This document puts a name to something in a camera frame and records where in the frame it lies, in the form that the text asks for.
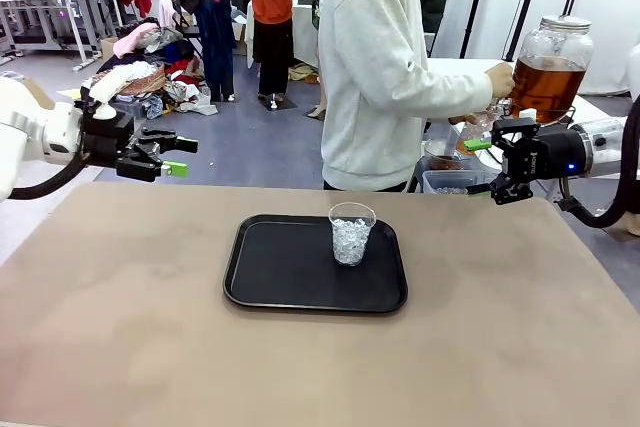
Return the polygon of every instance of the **black tray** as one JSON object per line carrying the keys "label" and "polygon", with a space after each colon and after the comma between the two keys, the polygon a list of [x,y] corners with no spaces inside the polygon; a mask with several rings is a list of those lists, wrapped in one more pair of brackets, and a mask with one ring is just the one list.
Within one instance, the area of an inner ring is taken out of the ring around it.
{"label": "black tray", "polygon": [[238,230],[224,291],[245,307],[385,314],[407,300],[396,233],[374,225],[362,263],[333,258],[326,217],[257,215]]}

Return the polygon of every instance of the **clear cup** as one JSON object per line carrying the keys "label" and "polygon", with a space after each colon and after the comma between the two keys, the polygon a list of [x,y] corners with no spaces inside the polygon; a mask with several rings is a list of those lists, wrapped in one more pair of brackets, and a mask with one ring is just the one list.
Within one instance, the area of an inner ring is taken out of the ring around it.
{"label": "clear cup", "polygon": [[376,213],[363,204],[345,202],[332,207],[329,220],[333,228],[333,256],[340,265],[362,262]]}

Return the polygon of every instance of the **blue pants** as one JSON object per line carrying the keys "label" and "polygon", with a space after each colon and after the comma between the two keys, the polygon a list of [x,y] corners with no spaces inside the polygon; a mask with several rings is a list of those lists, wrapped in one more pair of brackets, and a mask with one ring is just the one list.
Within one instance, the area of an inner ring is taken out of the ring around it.
{"label": "blue pants", "polygon": [[201,0],[195,11],[202,40],[204,76],[211,100],[218,102],[233,94],[233,36],[231,0]]}

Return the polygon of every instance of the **floor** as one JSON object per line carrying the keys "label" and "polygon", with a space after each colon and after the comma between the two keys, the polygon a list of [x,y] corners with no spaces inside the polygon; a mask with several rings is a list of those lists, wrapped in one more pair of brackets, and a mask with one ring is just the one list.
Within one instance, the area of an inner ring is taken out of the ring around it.
{"label": "floor", "polygon": [[[57,90],[77,87],[97,66],[78,73],[73,55],[38,54],[17,59],[3,70],[15,70],[34,78],[54,100],[64,100]],[[304,116],[318,102],[318,87],[302,82],[290,83],[289,99],[297,108],[270,112],[256,99],[257,70],[247,70],[245,59],[235,59],[235,87],[238,101],[219,105],[220,113],[211,117],[172,113],[149,121],[147,126],[169,128],[179,135],[197,139],[197,155],[169,152],[166,160],[189,164],[186,179],[165,177],[158,182],[202,185],[255,186],[319,189],[322,186],[319,144],[322,124]],[[590,98],[595,105],[614,116],[624,116],[630,108],[626,98]],[[112,170],[92,172],[77,183],[125,181]],[[610,180],[578,180],[572,190],[589,208],[604,208],[613,198],[617,183]],[[0,264],[26,238],[64,193],[55,199],[34,203],[5,202],[0,205]],[[18,228],[7,218],[28,219]],[[616,240],[611,235],[589,229],[563,214],[577,235],[607,269],[613,280],[640,311],[640,240]]]}

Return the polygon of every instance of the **tray rim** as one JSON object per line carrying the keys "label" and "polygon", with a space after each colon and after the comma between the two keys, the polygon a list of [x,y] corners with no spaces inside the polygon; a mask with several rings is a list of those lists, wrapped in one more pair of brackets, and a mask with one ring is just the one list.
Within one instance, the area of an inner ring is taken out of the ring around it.
{"label": "tray rim", "polygon": [[344,309],[344,308],[338,308],[338,307],[318,307],[318,306],[312,306],[312,305],[288,305],[288,304],[264,304],[264,303],[255,303],[255,302],[245,302],[242,301],[238,298],[236,298],[232,292],[229,291],[229,288],[227,286],[227,280],[229,279],[229,273],[231,272],[231,270],[233,269],[233,276],[231,278],[231,282],[230,285],[233,285],[233,279],[235,279],[235,275],[236,275],[236,270],[237,270],[237,260],[236,262],[234,262],[234,258],[236,257],[236,254],[242,251],[242,246],[244,244],[245,241],[245,237],[246,237],[246,231],[251,228],[254,225],[258,225],[261,223],[286,223],[286,222],[274,222],[274,221],[270,221],[270,222],[264,222],[264,221],[260,221],[260,219],[265,218],[265,217],[285,217],[285,218],[289,218],[289,219],[322,219],[322,220],[327,220],[328,218],[324,217],[324,216],[319,216],[319,215],[288,215],[288,214],[256,214],[256,215],[252,215],[250,217],[247,217],[246,219],[244,219],[240,225],[238,226],[238,229],[236,231],[236,235],[233,241],[233,247],[231,249],[231,254],[229,256],[229,261],[227,263],[227,268],[225,269],[225,273],[224,276],[222,278],[222,289],[224,291],[225,296],[227,297],[227,299],[229,299],[232,303],[236,304],[237,306],[240,307],[244,307],[244,308],[248,308],[248,309],[268,309],[268,310],[272,310],[272,311],[300,311],[300,312],[315,312],[315,313],[325,313],[325,314],[337,314],[337,313],[345,313],[345,314],[361,314],[361,315],[372,315],[372,316],[381,316],[381,315],[388,315],[388,314],[393,314],[396,313],[398,311],[400,311],[404,305],[407,303],[407,300],[409,299],[409,286],[407,284],[407,276],[404,270],[404,263],[402,262],[402,254],[400,253],[400,245],[398,243],[398,236],[396,234],[396,231],[393,229],[393,227],[391,227],[389,224],[387,224],[385,221],[378,219],[376,221],[376,225],[380,224],[381,226],[383,226],[384,229],[387,229],[389,232],[391,232],[392,237],[391,237],[391,241],[393,242],[393,244],[395,244],[396,247],[396,252],[397,252],[397,264],[399,269],[397,272],[397,276],[398,276],[398,283],[399,283],[399,287],[400,287],[400,301],[394,305],[394,307],[392,309],[385,309],[385,310],[365,310],[365,309]]}

